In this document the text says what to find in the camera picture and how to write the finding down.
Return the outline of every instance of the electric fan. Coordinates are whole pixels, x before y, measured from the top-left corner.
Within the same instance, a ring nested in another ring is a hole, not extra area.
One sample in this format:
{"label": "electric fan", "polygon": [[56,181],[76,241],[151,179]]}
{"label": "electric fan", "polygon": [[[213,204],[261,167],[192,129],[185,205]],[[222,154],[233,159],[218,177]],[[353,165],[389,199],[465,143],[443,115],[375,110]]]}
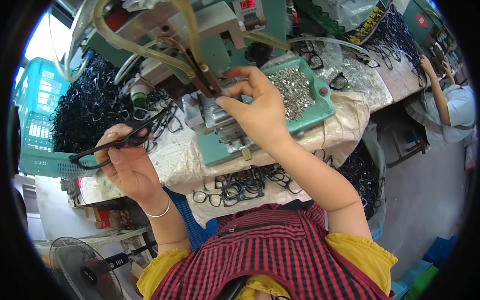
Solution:
{"label": "electric fan", "polygon": [[126,264],[129,256],[146,250],[148,246],[104,259],[81,240],[58,238],[50,248],[50,266],[58,283],[72,299],[122,300],[123,293],[113,269]]}

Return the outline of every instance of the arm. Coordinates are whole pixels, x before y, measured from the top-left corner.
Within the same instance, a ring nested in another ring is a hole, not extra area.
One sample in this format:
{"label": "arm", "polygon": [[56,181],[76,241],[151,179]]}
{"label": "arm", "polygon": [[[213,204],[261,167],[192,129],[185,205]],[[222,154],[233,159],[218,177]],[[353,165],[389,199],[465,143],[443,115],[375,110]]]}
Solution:
{"label": "arm", "polygon": [[297,144],[287,131],[282,96],[255,67],[237,67],[224,76],[248,77],[228,87],[231,96],[244,94],[247,105],[230,97],[217,104],[232,115],[254,143],[263,148],[328,214],[331,233],[345,232],[372,239],[360,197],[337,171]]}
{"label": "arm", "polygon": [[442,66],[443,66],[443,68],[444,68],[444,70],[445,70],[445,74],[447,74],[448,83],[449,83],[450,85],[456,84],[456,83],[455,83],[455,79],[453,78],[452,72],[450,71],[450,68],[449,68],[449,66],[448,66],[448,63],[445,62],[445,61],[442,61]]}
{"label": "arm", "polygon": [[427,76],[430,77],[430,81],[432,82],[433,99],[435,101],[435,105],[437,106],[438,114],[440,115],[440,121],[442,121],[442,123],[445,125],[450,125],[450,115],[448,114],[447,100],[445,99],[442,88],[440,87],[440,83],[438,82],[437,74],[433,70],[432,64],[425,55],[420,57],[420,63],[421,67]]}
{"label": "arm", "polygon": [[[131,127],[117,124],[105,131],[97,146],[122,139],[130,131]],[[99,164],[110,158],[112,163],[104,166],[103,172],[144,212],[161,215],[170,202],[170,209],[164,216],[148,217],[158,244],[158,254],[176,248],[192,250],[183,218],[160,186],[155,168],[143,147],[112,147],[95,152],[95,158]]]}

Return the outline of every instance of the window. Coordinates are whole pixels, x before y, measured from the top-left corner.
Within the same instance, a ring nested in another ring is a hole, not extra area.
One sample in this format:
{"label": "window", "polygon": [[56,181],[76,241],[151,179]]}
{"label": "window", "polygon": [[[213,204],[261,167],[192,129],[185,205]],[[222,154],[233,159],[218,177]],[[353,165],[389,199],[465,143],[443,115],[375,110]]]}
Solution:
{"label": "window", "polygon": [[18,67],[17,75],[15,76],[15,87],[17,87],[17,84],[22,78],[24,71],[25,71],[25,68]]}
{"label": "window", "polygon": [[[70,29],[60,22],[54,16],[50,16],[52,25],[52,36],[58,59],[70,46]],[[46,60],[52,60],[52,42],[50,39],[50,28],[48,27],[48,13],[45,13],[40,19],[35,32],[32,34],[30,42],[25,50],[25,57],[31,60],[35,57],[41,57]]]}

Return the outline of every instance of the green tray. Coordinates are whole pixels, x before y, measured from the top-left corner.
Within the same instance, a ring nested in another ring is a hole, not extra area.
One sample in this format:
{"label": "green tray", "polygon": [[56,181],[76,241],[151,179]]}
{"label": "green tray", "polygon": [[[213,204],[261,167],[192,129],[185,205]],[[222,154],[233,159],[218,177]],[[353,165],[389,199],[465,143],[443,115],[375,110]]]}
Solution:
{"label": "green tray", "polygon": [[[313,74],[312,69],[303,59],[303,57],[296,57],[294,59],[287,60],[279,65],[262,70],[262,72],[268,76],[279,70],[295,67],[298,67],[308,78],[308,81],[310,82],[310,95],[315,100],[315,106],[307,107],[303,113],[303,116],[298,121],[293,120],[287,122],[287,129],[291,134],[296,134],[299,131],[317,126],[326,118],[335,115],[335,108],[330,100],[330,87],[324,81],[316,77],[315,74]],[[328,93],[325,96],[319,93],[322,87],[326,87],[328,90]]]}

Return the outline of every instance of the silver bracelet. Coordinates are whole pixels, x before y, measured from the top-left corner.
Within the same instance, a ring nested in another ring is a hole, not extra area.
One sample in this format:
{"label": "silver bracelet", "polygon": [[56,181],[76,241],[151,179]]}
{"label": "silver bracelet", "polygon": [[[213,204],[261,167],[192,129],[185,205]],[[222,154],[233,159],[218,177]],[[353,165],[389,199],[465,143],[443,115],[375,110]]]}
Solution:
{"label": "silver bracelet", "polygon": [[151,218],[160,218],[161,216],[164,216],[168,213],[168,210],[170,209],[170,202],[171,202],[171,199],[170,197],[168,197],[168,207],[167,207],[167,210],[162,213],[161,215],[158,215],[158,216],[152,216],[152,215],[149,215],[148,213],[145,213],[147,216],[151,217]]}

